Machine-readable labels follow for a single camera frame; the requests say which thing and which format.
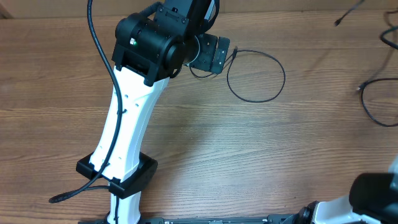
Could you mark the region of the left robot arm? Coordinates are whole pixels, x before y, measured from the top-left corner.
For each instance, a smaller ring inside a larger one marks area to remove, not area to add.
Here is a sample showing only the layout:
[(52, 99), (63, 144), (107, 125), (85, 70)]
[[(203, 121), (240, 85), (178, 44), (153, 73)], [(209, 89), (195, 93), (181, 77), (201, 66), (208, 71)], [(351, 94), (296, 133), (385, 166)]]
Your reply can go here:
[(229, 39), (208, 33), (218, 1), (155, 2), (116, 26), (113, 95), (95, 151), (78, 161), (90, 180), (103, 178), (111, 194), (105, 223), (142, 223), (141, 192), (158, 163), (141, 152), (154, 106), (182, 67), (221, 73)]

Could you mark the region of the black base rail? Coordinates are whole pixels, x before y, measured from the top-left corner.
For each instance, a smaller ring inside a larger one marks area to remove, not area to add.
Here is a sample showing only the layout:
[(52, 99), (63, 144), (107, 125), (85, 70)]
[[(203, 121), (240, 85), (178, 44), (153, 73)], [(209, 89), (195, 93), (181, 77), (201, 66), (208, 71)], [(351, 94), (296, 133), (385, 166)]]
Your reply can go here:
[(298, 214), (268, 215), (267, 217), (233, 217), (233, 218), (141, 218), (138, 224), (294, 224), (311, 223), (302, 221)]

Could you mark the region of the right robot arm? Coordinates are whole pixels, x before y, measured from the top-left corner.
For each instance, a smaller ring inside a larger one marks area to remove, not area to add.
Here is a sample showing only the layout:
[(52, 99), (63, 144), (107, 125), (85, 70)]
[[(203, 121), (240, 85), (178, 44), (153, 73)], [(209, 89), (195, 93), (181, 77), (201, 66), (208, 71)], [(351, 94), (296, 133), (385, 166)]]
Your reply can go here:
[(328, 202), (312, 202), (292, 216), (291, 223), (397, 224), (397, 159), (385, 173), (363, 173), (350, 192)]

